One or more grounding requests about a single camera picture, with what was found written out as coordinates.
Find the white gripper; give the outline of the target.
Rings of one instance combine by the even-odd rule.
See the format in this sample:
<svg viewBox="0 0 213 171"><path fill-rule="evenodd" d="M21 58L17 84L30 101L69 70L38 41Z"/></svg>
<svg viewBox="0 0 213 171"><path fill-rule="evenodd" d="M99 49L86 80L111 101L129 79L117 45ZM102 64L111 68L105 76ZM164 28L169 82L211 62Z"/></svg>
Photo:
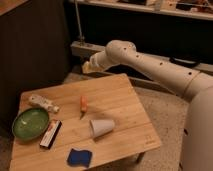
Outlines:
<svg viewBox="0 0 213 171"><path fill-rule="evenodd" d="M113 62L106 55L105 51L93 54L89 61L82 65L84 74L92 73L93 71L105 71L113 66Z"/></svg>

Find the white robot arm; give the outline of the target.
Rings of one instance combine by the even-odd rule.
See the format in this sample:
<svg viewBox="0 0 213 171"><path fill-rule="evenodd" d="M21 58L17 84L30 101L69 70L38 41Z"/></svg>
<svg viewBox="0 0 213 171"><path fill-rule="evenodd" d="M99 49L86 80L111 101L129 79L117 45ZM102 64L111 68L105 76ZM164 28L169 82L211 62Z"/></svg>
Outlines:
<svg viewBox="0 0 213 171"><path fill-rule="evenodd" d="M150 57L122 40L110 41L82 69L91 73L119 64L141 72L189 103L179 167L181 171L213 171L213 76Z"/></svg>

